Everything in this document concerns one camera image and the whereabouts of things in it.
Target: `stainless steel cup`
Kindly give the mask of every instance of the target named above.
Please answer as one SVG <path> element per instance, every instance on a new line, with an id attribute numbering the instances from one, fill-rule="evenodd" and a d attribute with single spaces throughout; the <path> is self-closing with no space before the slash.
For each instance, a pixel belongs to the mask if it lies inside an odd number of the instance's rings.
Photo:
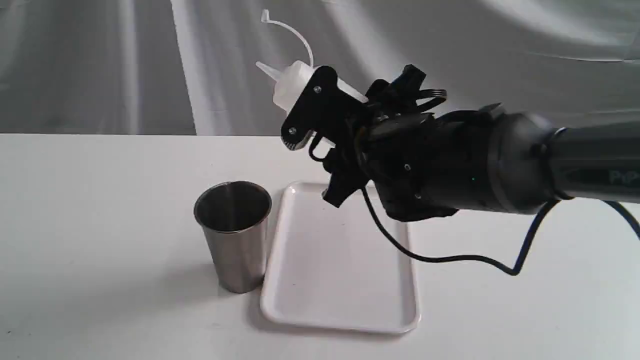
<path id="1" fill-rule="evenodd" d="M 264 240 L 271 196 L 247 181 L 222 183 L 205 191 L 193 214 L 202 226 L 220 285 L 246 293 L 262 284 Z"/>

